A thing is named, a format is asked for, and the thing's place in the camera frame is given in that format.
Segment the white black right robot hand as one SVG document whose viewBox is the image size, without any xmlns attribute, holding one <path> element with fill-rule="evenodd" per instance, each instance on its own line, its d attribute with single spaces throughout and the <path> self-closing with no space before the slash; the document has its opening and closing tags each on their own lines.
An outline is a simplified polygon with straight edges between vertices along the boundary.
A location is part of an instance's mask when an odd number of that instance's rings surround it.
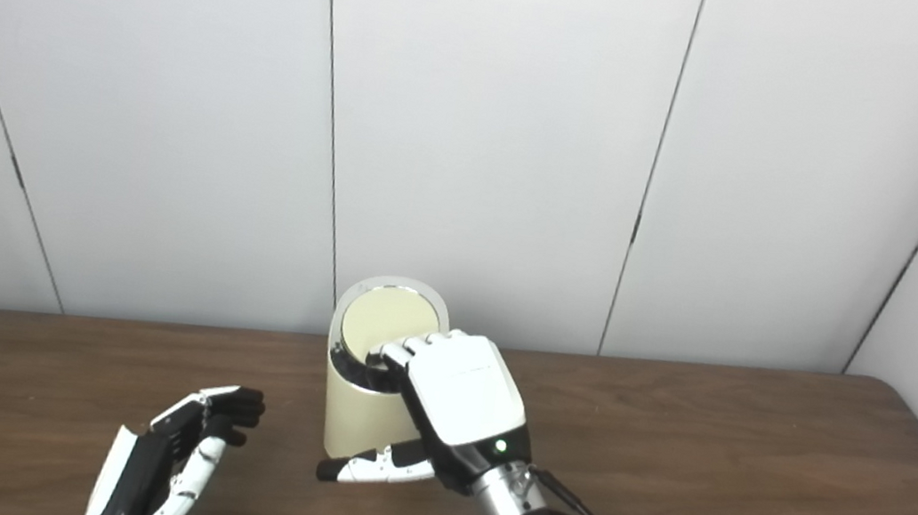
<svg viewBox="0 0 918 515">
<path fill-rule="evenodd" d="M 368 352 L 369 377 L 402 397 L 416 439 L 321 460 L 322 483 L 436 479 L 479 496 L 490 480 L 532 462 L 525 403 L 492 340 L 460 330 L 406 337 Z"/>
</svg>

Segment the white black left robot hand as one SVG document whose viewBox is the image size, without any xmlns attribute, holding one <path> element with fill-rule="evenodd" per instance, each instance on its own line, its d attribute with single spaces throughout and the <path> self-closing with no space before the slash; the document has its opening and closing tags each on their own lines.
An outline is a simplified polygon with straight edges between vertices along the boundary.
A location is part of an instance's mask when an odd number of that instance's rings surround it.
<svg viewBox="0 0 918 515">
<path fill-rule="evenodd" d="M 135 433 L 120 427 L 84 515 L 188 515 L 228 447 L 265 413 L 262 390 L 193 391 Z"/>
</svg>

